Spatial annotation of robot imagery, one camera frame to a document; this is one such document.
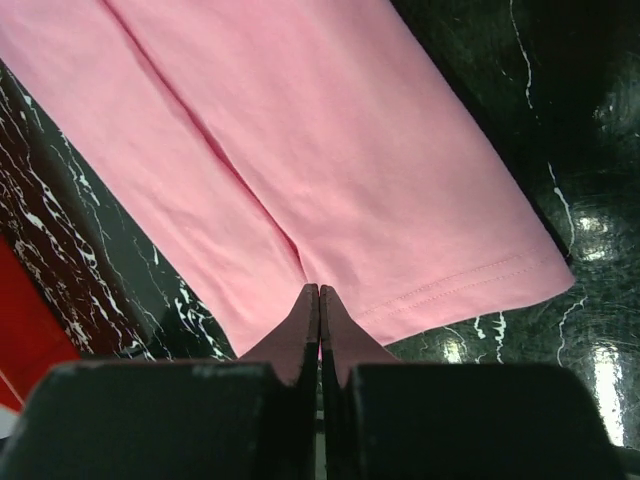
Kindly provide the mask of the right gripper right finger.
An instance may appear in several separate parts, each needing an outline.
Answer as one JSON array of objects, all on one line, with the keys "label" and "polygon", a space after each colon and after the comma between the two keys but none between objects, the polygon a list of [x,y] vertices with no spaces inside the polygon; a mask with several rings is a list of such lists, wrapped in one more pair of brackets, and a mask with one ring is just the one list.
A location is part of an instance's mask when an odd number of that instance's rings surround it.
[{"label": "right gripper right finger", "polygon": [[331,479],[621,479],[596,405],[544,364],[407,363],[319,294]]}]

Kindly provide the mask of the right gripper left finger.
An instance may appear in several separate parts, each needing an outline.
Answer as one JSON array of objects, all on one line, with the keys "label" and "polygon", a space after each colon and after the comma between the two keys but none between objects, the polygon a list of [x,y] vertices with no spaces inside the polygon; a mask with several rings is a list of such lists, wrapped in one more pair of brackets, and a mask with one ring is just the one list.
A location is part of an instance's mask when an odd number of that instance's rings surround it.
[{"label": "right gripper left finger", "polygon": [[235,361],[83,361],[36,387],[5,479],[311,479],[319,291]]}]

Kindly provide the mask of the pink t shirt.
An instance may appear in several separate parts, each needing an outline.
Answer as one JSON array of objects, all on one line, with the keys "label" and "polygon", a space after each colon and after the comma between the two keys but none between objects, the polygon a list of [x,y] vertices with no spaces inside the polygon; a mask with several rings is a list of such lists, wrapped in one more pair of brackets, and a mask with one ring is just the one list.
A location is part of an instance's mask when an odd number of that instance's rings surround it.
[{"label": "pink t shirt", "polygon": [[573,285],[387,1],[5,1],[1,57],[237,355],[307,283],[384,345]]}]

